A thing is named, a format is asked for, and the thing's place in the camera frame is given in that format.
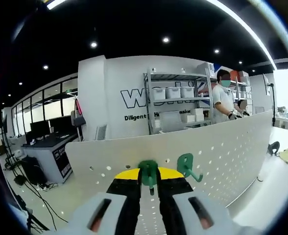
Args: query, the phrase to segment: white floor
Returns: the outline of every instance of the white floor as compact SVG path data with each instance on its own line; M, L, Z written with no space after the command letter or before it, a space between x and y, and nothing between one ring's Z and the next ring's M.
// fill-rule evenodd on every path
M280 151L288 148L288 130L275 128L270 143L274 141L280 142ZM24 199L28 208L33 209L33 214L48 228L54 230L51 216L42 200L26 186L18 186L13 181L12 171L6 171L5 175L13 190ZM267 157L260 176L264 181L256 180L236 202L229 206L228 210L233 220L240 225L264 230L288 200L288 164L279 157ZM68 220L73 211L88 199L76 183L74 174L63 185L47 192L42 191L40 194L65 220ZM54 214L53 217L57 229L67 225Z

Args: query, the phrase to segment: recessed light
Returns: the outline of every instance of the recessed light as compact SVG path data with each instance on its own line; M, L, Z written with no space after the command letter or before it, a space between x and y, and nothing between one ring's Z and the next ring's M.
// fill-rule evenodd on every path
M92 42L91 43L91 48L95 48L95 47L97 47L97 43L96 42Z
M164 38L163 38L163 42L164 42L164 43L168 43L169 41L170 41L170 40L169 40L168 37L164 37Z

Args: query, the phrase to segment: black monitor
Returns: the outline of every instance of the black monitor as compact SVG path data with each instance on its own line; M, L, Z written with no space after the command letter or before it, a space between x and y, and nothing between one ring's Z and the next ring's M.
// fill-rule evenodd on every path
M49 120L50 127L54 128L54 133L70 134L75 132L75 127L72 126L71 116L58 117Z
M49 135L49 124L48 121L38 121L31 123L32 136L34 138L40 138L45 135Z

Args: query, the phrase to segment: black ceiling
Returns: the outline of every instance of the black ceiling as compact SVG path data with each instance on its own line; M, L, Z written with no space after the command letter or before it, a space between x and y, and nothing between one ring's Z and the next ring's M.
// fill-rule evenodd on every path
M288 57L271 26L246 0L221 2L253 28L274 59ZM236 70L267 61L237 22L205 0L68 0L51 11L35 0L6 4L0 6L0 103L5 106L77 72L78 61L98 55L181 56ZM163 36L171 42L164 45ZM91 41L97 41L96 49ZM221 53L214 54L214 48ZM42 69L44 64L49 70Z

